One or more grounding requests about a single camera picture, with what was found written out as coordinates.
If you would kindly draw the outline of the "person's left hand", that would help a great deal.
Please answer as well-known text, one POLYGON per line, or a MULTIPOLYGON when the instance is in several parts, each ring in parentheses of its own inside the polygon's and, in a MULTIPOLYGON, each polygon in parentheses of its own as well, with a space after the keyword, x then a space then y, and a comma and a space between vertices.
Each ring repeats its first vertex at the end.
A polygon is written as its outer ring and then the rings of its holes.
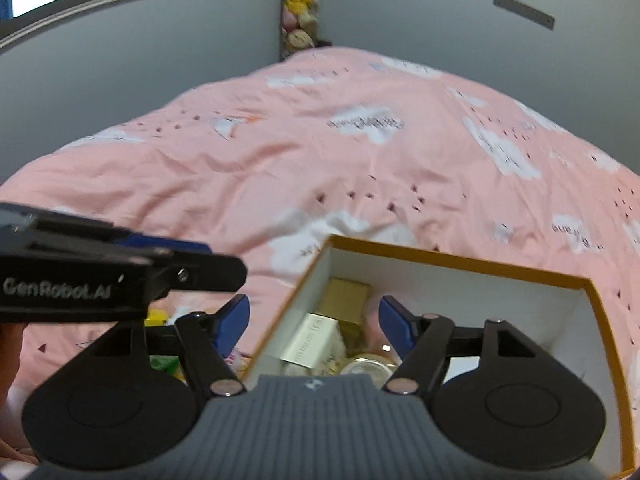
POLYGON ((17 437, 18 423, 11 408, 13 384, 20 370, 25 323, 1 324, 1 459, 38 465, 28 443, 17 437))

